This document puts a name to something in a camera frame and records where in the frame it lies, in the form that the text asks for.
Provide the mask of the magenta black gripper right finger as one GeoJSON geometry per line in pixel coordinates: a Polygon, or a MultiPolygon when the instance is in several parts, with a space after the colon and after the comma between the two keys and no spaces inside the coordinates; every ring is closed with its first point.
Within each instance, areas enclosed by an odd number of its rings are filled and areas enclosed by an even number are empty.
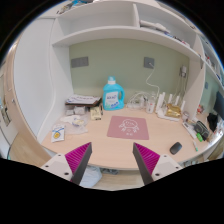
{"type": "Polygon", "coordinates": [[[145,185],[152,183],[152,172],[160,159],[160,155],[138,143],[133,144],[133,155],[137,162],[143,183],[145,185]]]}

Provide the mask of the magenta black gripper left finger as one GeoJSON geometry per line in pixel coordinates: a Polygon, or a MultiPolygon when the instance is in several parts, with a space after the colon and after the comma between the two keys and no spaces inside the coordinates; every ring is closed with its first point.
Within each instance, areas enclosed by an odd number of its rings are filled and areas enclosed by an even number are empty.
{"type": "Polygon", "coordinates": [[[74,184],[80,184],[91,154],[92,144],[86,143],[65,155],[66,161],[72,171],[71,181],[74,184]]]}

